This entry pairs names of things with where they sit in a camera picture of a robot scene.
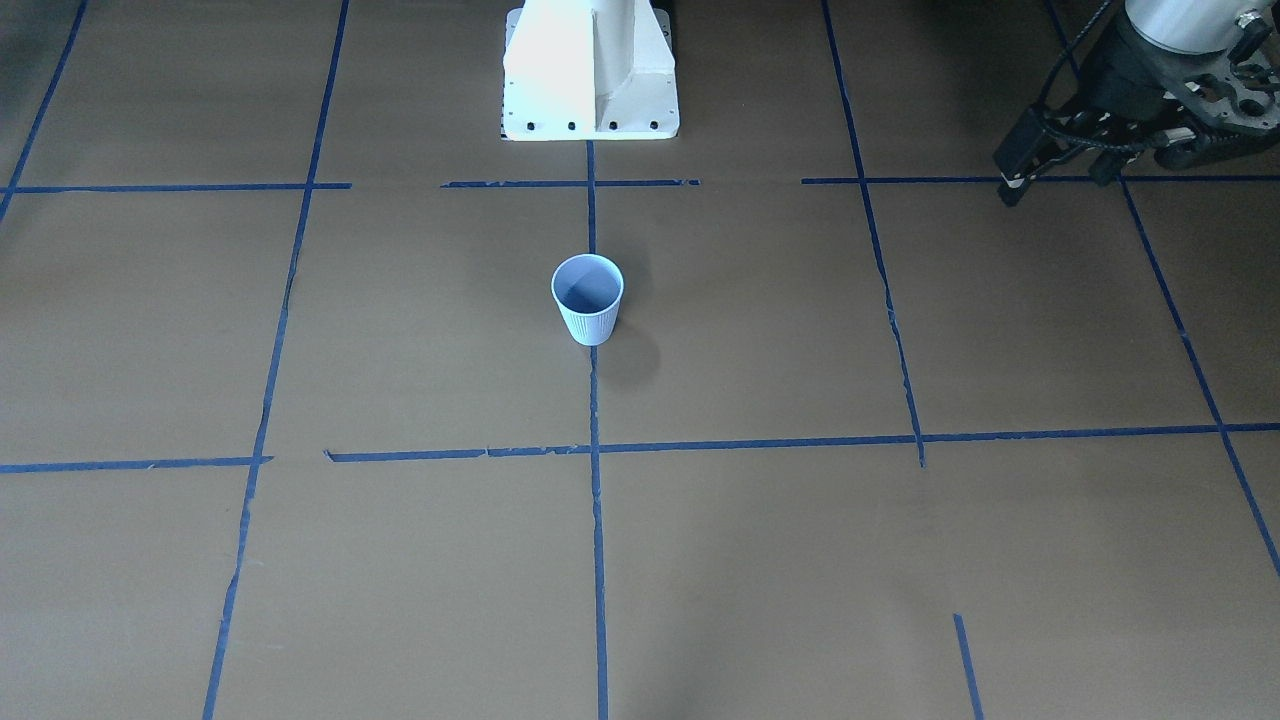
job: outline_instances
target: white mounting plate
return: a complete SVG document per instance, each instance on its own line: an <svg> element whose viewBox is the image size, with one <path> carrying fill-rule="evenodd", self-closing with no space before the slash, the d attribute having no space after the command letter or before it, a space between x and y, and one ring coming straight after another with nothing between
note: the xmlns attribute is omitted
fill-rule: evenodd
<svg viewBox="0 0 1280 720"><path fill-rule="evenodd" d="M507 13L507 35L504 47L511 45L511 38L516 33L516 24L524 10L516 8ZM662 37L667 41L667 49L672 49L671 15L666 10L654 9L654 18L662 28ZM554 140L669 140L676 137L680 128L680 105L676 97L676 85L672 78L664 76L635 76L622 97L614 97L609 102L607 118L602 127L582 127L575 129L568 127L550 128L539 127L534 120L534 131L527 126L517 124L524 115L518 100L503 94L502 108L502 138L518 141L554 141ZM652 123L658 123L654 129ZM616 129L611 129L611 123L617 123Z"/></svg>

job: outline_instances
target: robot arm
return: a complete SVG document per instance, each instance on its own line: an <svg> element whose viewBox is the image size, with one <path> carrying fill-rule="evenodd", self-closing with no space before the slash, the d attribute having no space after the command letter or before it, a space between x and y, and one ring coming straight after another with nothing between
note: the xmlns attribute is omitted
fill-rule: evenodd
<svg viewBox="0 0 1280 720"><path fill-rule="evenodd" d="M1089 151L1089 176L1105 186L1148 150L1183 170L1280 143L1280 42L1266 13L1275 1L1126 0L1080 67L1076 94L1050 108L1055 77L1106 0L996 150L1001 199L1016 205L1036 178Z"/></svg>

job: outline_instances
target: paper cup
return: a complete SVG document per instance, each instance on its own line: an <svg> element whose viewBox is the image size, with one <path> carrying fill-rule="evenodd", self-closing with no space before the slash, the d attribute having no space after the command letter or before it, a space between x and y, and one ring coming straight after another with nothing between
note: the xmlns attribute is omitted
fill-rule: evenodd
<svg viewBox="0 0 1280 720"><path fill-rule="evenodd" d="M622 270L600 255L575 255L552 274L552 296L573 340L596 346L609 340L622 301Z"/></svg>

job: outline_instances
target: bolt hole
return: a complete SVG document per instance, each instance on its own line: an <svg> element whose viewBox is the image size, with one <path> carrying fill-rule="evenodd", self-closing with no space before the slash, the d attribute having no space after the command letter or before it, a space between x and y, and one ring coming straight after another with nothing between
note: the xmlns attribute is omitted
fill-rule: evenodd
<svg viewBox="0 0 1280 720"><path fill-rule="evenodd" d="M1240 110L1251 118L1258 118L1267 114L1267 109L1262 106L1261 102L1252 97L1245 97L1240 101Z"/></svg>

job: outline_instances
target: metal stand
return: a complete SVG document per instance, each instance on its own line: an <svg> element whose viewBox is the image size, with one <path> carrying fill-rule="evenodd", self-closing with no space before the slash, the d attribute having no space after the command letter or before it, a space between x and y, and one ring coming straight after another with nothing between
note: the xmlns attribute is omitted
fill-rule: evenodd
<svg viewBox="0 0 1280 720"><path fill-rule="evenodd" d="M671 18L649 0L526 0L507 15L503 137L666 140L680 129Z"/></svg>

